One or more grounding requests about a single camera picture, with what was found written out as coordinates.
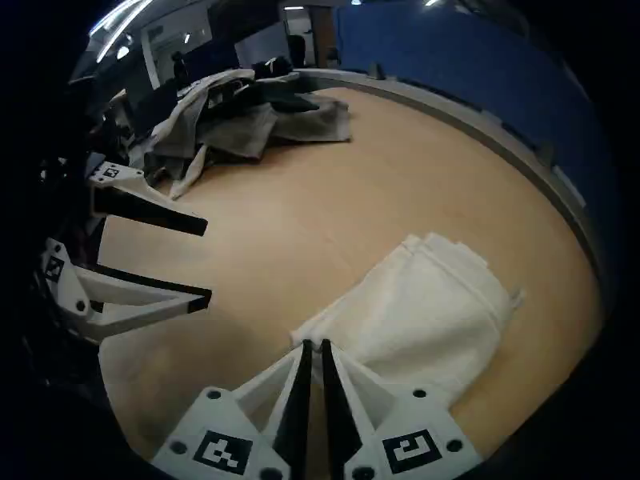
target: gray cloth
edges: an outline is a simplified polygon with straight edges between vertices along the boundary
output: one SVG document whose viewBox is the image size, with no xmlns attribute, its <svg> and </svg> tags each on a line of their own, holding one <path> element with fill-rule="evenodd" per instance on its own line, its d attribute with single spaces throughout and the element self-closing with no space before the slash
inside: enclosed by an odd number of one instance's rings
<svg viewBox="0 0 640 480">
<path fill-rule="evenodd" d="M 198 143 L 251 161 L 259 161 L 278 116 L 271 105 L 253 106 L 242 116 L 209 122 L 198 128 Z"/>
<path fill-rule="evenodd" d="M 251 161 L 259 161 L 271 138 L 292 142 L 344 142 L 351 138 L 349 106 L 333 98 L 299 94 L 317 105 L 300 113 L 276 112 L 264 105 L 251 107 L 237 117 L 200 125 L 196 142 Z"/>
<path fill-rule="evenodd" d="M 182 110 L 169 133 L 155 143 L 154 154 L 164 157 L 193 158 L 196 122 L 205 104 L 206 95 L 199 95 Z"/>
<path fill-rule="evenodd" d="M 321 95 L 298 96 L 320 108 L 299 114 L 278 113 L 273 137 L 293 142 L 344 142 L 351 138 L 346 103 Z"/>
</svg>

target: desk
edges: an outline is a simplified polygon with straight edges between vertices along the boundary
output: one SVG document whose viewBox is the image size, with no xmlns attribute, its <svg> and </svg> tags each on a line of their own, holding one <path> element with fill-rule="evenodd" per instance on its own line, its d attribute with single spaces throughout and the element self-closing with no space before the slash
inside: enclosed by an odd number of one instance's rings
<svg viewBox="0 0 640 480">
<path fill-rule="evenodd" d="M 452 412 L 495 451 L 598 335 L 598 284 L 550 202 L 510 164 L 428 115 L 347 89 L 351 143 L 273 148 L 259 166 L 204 173 L 181 202 L 204 238 L 108 218 L 101 263 L 214 289 L 208 311 L 109 338 L 107 392 L 131 446 L 153 456 L 200 390 L 233 389 L 279 359 L 288 333 L 352 287 L 409 233 L 438 232 L 486 258 L 526 300 L 487 371 Z M 326 472 L 312 395 L 309 478 Z"/>
</svg>

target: white plastic bracket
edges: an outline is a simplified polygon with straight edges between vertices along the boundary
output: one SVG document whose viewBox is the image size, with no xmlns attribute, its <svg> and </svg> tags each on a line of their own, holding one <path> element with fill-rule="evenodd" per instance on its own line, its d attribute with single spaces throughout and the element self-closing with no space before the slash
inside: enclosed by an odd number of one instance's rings
<svg viewBox="0 0 640 480">
<path fill-rule="evenodd" d="M 103 266 L 72 264 L 65 246 L 51 238 L 41 256 L 55 302 L 82 336 L 105 337 L 207 308 L 211 290 L 161 282 Z M 104 304 L 96 311 L 91 301 Z"/>
</svg>

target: screw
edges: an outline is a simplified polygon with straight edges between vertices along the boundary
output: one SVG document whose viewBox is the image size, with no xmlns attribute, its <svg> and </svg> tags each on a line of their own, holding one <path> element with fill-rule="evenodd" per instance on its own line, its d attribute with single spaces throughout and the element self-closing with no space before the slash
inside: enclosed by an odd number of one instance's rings
<svg viewBox="0 0 640 480">
<path fill-rule="evenodd" d="M 371 480 L 375 477 L 375 470 L 370 466 L 359 466 L 351 473 L 353 480 Z"/>
<path fill-rule="evenodd" d="M 260 480 L 282 480 L 282 472 L 277 468 L 263 468 L 260 470 Z"/>
<path fill-rule="evenodd" d="M 169 445 L 169 448 L 176 455 L 182 455 L 182 454 L 186 453 L 186 445 L 184 443 L 182 443 L 182 442 L 177 441 L 177 440 L 175 442 L 171 442 L 171 445 Z"/>
<path fill-rule="evenodd" d="M 446 449 L 449 452 L 453 452 L 453 453 L 459 452 L 460 450 L 462 450 L 462 442 L 460 442 L 460 440 L 457 440 L 457 439 L 451 440 L 446 444 Z"/>
</svg>

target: folded towel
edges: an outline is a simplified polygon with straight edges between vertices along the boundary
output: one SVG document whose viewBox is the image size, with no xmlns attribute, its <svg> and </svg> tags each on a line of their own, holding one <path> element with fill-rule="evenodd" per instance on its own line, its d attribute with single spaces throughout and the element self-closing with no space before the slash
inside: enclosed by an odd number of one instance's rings
<svg viewBox="0 0 640 480">
<path fill-rule="evenodd" d="M 513 309 L 468 246 L 410 235 L 291 337 L 329 338 L 389 382 L 437 387 L 450 406 L 489 364 Z"/>
</svg>

